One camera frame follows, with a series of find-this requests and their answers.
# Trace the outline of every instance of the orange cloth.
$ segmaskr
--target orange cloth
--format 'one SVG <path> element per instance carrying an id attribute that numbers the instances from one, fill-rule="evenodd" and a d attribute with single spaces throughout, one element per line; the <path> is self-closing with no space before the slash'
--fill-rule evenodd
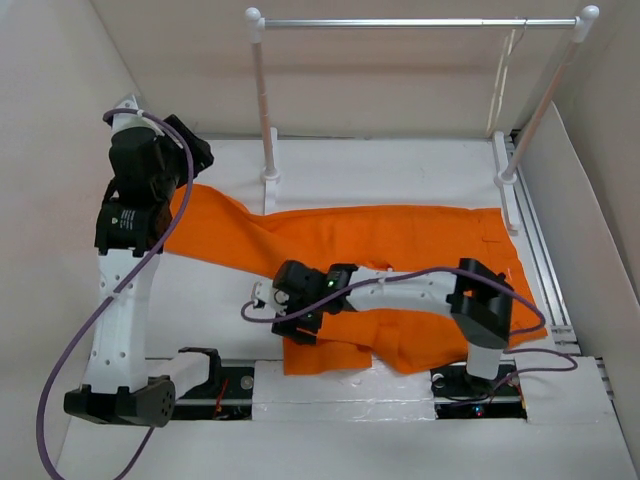
<path id="1" fill-rule="evenodd" d="M 174 213 L 183 193 L 183 189 L 176 193 Z M 513 288 L 532 300 L 516 249 L 495 208 L 393 205 L 260 216 L 213 188 L 195 185 L 166 248 L 269 278 L 285 260 L 322 271 L 333 263 L 355 263 L 411 272 L 430 266 L 456 267 L 461 257 L 472 257 L 504 272 Z M 514 302 L 512 329 L 537 323 L 532 312 Z M 519 335 L 512 345 L 545 335 L 544 329 Z M 399 372 L 413 373 L 460 361 L 467 353 L 466 341 L 451 319 L 422 312 L 325 314 L 317 338 L 315 346 L 284 340 L 285 374 L 367 368 L 371 352 Z"/>

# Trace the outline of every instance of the red wire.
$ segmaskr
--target red wire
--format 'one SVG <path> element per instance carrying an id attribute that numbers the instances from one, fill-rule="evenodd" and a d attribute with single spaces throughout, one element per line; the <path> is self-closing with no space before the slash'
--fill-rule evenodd
<path id="1" fill-rule="evenodd" d="M 224 397 L 224 392 L 227 390 L 228 385 L 229 379 L 227 378 L 222 384 L 222 391 L 220 392 L 220 395 L 218 395 L 218 398 L 216 399 L 216 409 L 213 411 L 213 418 L 216 418 L 218 416 L 218 413 L 220 413 L 220 411 L 222 410 L 220 408 L 220 402 L 222 401 L 222 397 Z"/>

